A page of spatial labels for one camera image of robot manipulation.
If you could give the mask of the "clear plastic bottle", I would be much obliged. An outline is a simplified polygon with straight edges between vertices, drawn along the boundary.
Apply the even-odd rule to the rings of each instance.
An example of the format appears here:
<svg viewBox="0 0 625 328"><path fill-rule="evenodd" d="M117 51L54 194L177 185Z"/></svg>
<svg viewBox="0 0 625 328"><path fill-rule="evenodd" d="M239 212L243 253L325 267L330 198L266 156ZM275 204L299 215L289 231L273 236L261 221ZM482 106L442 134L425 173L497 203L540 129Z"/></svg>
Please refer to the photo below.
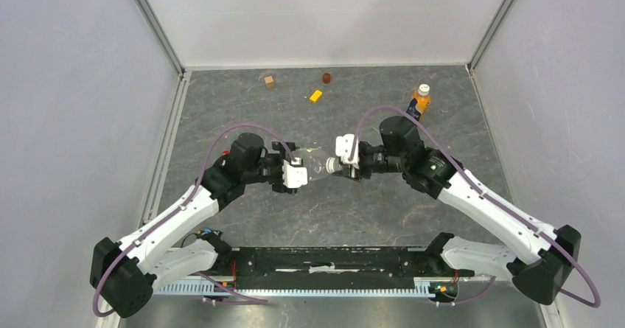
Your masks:
<svg viewBox="0 0 625 328"><path fill-rule="evenodd" d="M340 173L329 174L327 172L325 167L326 160L335 156L331 156L321 148L299 148L293 152L293 155L302 158L304 166L307 168L309 182L320 181Z"/></svg>

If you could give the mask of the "orange tea bottle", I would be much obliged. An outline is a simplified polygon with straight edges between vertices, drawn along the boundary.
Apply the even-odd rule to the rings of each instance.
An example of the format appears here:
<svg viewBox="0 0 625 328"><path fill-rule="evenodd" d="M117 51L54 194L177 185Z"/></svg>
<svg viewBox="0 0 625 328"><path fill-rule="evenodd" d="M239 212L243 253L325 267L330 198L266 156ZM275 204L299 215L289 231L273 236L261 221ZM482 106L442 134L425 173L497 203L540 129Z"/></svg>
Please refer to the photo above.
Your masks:
<svg viewBox="0 0 625 328"><path fill-rule="evenodd" d="M406 113L415 120L421 122L426 110L430 107L431 95L430 86L421 84L412 94L412 99L407 107Z"/></svg>

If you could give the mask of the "large white bottle cap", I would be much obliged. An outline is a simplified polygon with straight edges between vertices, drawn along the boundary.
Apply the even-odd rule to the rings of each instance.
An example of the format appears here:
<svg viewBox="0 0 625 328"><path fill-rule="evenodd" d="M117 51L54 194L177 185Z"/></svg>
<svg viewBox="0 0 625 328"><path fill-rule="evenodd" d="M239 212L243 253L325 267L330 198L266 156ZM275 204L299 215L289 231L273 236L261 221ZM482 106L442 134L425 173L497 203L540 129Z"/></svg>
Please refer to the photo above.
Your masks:
<svg viewBox="0 0 625 328"><path fill-rule="evenodd" d="M329 174L340 172L342 170L341 161L336 157L329 157L326 160L325 167Z"/></svg>

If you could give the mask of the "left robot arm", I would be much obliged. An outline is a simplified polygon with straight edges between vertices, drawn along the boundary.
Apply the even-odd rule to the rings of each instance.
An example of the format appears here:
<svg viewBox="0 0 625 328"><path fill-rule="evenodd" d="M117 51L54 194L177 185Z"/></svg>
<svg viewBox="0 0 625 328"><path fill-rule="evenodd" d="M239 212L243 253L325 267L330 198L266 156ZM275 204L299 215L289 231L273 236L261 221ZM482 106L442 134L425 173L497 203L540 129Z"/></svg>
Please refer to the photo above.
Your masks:
<svg viewBox="0 0 625 328"><path fill-rule="evenodd" d="M264 139L255 133L240 134L226 154L203 163L194 183L169 208L119 240L102 238L94 246L89 276L95 289L94 314L129 318L154 292L178 279L207 270L225 273L231 254L208 240L173 246L241 197L249 184L269 184L273 191L287 194L306 184L296 144L276 139L271 147L267 151Z"/></svg>

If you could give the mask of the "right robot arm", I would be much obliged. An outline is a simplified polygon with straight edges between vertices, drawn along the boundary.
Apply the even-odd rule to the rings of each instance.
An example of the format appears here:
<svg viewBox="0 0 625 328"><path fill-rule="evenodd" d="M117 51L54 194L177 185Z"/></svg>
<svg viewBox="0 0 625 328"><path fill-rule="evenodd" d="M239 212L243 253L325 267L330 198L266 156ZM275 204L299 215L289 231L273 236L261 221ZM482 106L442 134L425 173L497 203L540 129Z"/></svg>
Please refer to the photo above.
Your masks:
<svg viewBox="0 0 625 328"><path fill-rule="evenodd" d="M374 173L399 173L412 189L459 210L501 241L492 245L440 233L425 256L431 273L482 273L510 281L539 304L554 302L573 271L571 261L579 256L577 229L556 228L518 209L459 161L425 146L417 126L404 116L384 119L379 131L379 146L353 134L337 137L335 154L346 177L361 181Z"/></svg>

